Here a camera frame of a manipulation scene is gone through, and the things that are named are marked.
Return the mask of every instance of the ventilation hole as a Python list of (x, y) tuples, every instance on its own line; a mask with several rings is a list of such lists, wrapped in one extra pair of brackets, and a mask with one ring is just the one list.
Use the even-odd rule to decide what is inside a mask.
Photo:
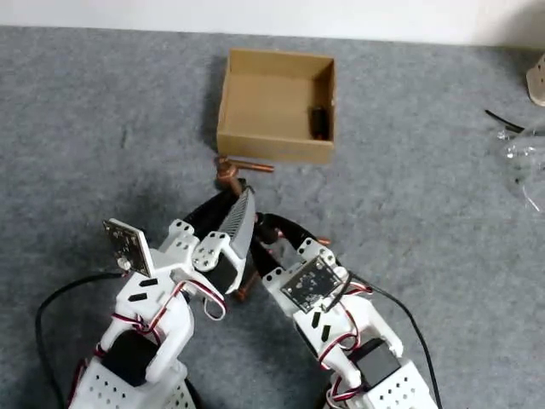
[(324, 325), (322, 330), (322, 341), (326, 342), (330, 338), (331, 325)]
[(147, 294), (145, 292), (141, 292), (140, 294), (133, 294), (129, 297), (130, 302), (141, 301), (145, 299), (147, 299)]
[(320, 323), (320, 315), (321, 313), (319, 311), (316, 311), (313, 316), (313, 328), (317, 328), (318, 324)]
[(144, 279), (139, 283), (140, 287), (149, 287), (150, 285), (157, 285), (157, 279)]

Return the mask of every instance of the white wall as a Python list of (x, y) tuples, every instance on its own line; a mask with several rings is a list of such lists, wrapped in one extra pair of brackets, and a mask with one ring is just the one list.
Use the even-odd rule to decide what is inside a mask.
[(0, 24), (545, 48), (545, 0), (0, 0)]

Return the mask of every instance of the gray carpet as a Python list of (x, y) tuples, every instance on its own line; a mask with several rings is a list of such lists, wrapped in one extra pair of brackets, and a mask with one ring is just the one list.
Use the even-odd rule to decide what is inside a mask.
[[(147, 230), (215, 193), (216, 113), (231, 47), (333, 55), (332, 165), (245, 175), (261, 210), (330, 236), (362, 276), (411, 308), (433, 354), (445, 408), (535, 409), (545, 400), (542, 218), (506, 188), (498, 126), (528, 124), (539, 54), (306, 38), (0, 28), (0, 407), (54, 407), (33, 316), (55, 288), (110, 267), (101, 220)], [(67, 393), (79, 357), (106, 329), (121, 283), (74, 291), (45, 335)], [(376, 305), (427, 379), (406, 317)], [(181, 358), (208, 408), (312, 408), (326, 376), (271, 298), (196, 313)]]

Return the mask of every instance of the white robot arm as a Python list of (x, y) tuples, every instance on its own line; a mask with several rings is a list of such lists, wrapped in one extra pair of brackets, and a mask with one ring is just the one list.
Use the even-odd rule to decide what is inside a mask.
[(332, 370), (326, 406), (339, 409), (437, 409), (403, 344), (333, 252), (276, 215), (261, 227), (282, 230), (301, 261), (284, 269), (256, 240), (251, 251), (263, 285), (290, 317), (318, 363)]
[(71, 409), (199, 408), (187, 368), (177, 360), (193, 335), (189, 303), (202, 299), (212, 320), (223, 318), (223, 294), (241, 282), (254, 218), (254, 195), (246, 188), (238, 199), (220, 193), (185, 220), (174, 220), (158, 249), (148, 247), (141, 230), (105, 221), (118, 265), (132, 276), (116, 297), (112, 323)]

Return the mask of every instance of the wire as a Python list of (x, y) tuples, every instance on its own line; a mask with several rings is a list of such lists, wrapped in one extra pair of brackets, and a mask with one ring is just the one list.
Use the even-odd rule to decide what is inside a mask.
[(59, 296), (61, 296), (62, 294), (64, 294), (65, 292), (73, 288), (76, 288), (76, 287), (79, 287), (80, 285), (91, 283), (94, 281), (100, 281), (103, 279), (120, 279), (124, 275), (125, 275), (124, 273), (101, 273), (101, 274), (93, 274), (87, 277), (83, 277), (82, 279), (77, 279), (76, 281), (72, 281), (71, 283), (62, 286), (59, 290), (55, 291), (53, 294), (47, 297), (42, 302), (40, 307), (37, 309), (36, 319), (34, 321), (37, 354), (40, 359), (40, 363), (42, 364), (43, 374), (47, 378), (47, 381), (54, 392), (55, 399), (57, 400), (57, 406), (61, 409), (64, 409), (66, 407), (66, 403), (64, 398), (62, 397), (62, 390), (60, 389), (59, 382), (57, 381), (55, 377), (55, 372), (53, 371), (53, 367), (49, 363), (47, 351), (45, 348), (45, 343), (43, 341), (43, 329), (42, 329), (43, 313), (45, 309), (55, 299), (57, 299)]
[(487, 115), (489, 115), (490, 117), (494, 118), (496, 121), (499, 121), (499, 122), (507, 125), (508, 129), (512, 130), (513, 132), (516, 132), (516, 133), (519, 134), (520, 132), (525, 130), (522, 126), (513, 124), (512, 122), (507, 121), (506, 119), (500, 117), (499, 115), (496, 115), (495, 113), (493, 113), (492, 111), (490, 111), (488, 109), (485, 109), (485, 113)]
[(420, 328), (418, 328), (418, 325), (416, 324), (415, 317), (412, 316), (412, 313), (410, 310), (396, 297), (394, 297), (389, 292), (383, 290), (380, 287), (377, 287), (376, 285), (370, 284), (368, 281), (361, 279), (357, 275), (353, 274), (352, 277), (354, 280), (360, 282), (361, 284), (365, 285), (366, 287), (369, 287), (373, 289), (374, 291), (378, 292), (379, 294), (382, 294), (386, 298), (388, 298), (390, 301), (395, 302), (403, 311), (407, 314), (409, 317), (410, 323), (412, 324), (413, 328), (415, 329), (416, 335), (418, 336), (418, 339), (420, 340), (420, 344), (422, 345), (422, 349), (424, 350), (424, 354), (426, 355), (426, 362), (427, 362), (427, 368), (429, 370), (430, 378), (432, 379), (432, 385), (433, 385), (433, 394), (435, 395), (435, 403), (437, 404), (438, 409), (443, 409), (443, 405), (441, 403), (441, 396), (439, 394), (439, 386), (437, 384), (437, 379), (435, 377), (435, 370), (433, 369), (433, 362), (432, 362), (432, 356), (429, 353), (429, 349), (427, 348), (426, 340), (424, 339), (424, 336), (422, 335), (422, 332), (420, 331)]
[(338, 292), (338, 294), (331, 300), (330, 305), (327, 306), (327, 308), (324, 310), (324, 312), (327, 314), (331, 309), (339, 303), (342, 296), (344, 296), (348, 290), (348, 287), (350, 286), (350, 283), (352, 282), (352, 276), (353, 274), (349, 271), (347, 280), (345, 281), (344, 285), (342, 286), (341, 290)]

